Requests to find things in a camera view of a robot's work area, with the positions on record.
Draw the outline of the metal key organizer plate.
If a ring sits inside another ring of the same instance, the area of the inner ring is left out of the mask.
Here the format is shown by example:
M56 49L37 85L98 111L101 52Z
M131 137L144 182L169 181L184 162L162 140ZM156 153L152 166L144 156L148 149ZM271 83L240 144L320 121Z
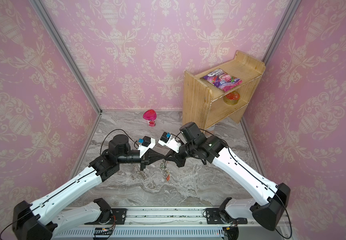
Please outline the metal key organizer plate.
M161 164L160 164L160 169L162 171L162 174L163 174L163 177L165 178L166 180L166 177L168 175L170 175L170 172L169 170L167 169L167 161L166 160L162 160Z

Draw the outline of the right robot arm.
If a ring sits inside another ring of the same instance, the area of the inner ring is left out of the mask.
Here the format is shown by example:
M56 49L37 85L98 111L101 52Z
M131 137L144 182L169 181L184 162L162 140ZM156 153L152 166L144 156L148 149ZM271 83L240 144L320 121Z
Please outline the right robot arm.
M205 136L205 130L199 129L194 122L180 128L186 142L176 141L171 133L164 132L159 144L169 148L166 161L175 162L178 167L185 165L186 159L201 160L204 165L210 163L227 173L252 196L250 200L227 198L219 210L225 221L237 218L253 218L262 227L275 231L287 212L290 187L262 176L240 159L227 142L215 135Z

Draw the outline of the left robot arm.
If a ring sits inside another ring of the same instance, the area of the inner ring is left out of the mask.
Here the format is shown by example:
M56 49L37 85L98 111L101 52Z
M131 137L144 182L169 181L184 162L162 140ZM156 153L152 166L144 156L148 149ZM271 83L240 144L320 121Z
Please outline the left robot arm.
M127 135L116 135L109 146L74 178L46 196L31 203L22 201L14 207L9 224L19 240L50 240L63 231L82 224L115 225L116 217L102 198L78 209L64 211L74 200L100 185L120 169L120 164L140 164L143 170L164 155L153 150L155 140L144 137L137 150L132 150Z

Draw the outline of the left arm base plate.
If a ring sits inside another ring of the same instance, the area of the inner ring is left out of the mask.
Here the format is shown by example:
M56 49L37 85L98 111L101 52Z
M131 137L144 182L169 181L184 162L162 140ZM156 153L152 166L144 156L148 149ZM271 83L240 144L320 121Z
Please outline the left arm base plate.
M114 208L111 210L104 210L98 219L101 225L123 225L127 216L127 209Z

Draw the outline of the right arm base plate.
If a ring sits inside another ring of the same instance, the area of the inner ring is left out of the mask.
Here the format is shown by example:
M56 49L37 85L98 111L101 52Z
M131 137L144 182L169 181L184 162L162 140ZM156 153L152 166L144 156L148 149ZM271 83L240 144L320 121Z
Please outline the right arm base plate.
M225 210L218 208L206 208L205 217L209 225L230 224L233 222Z

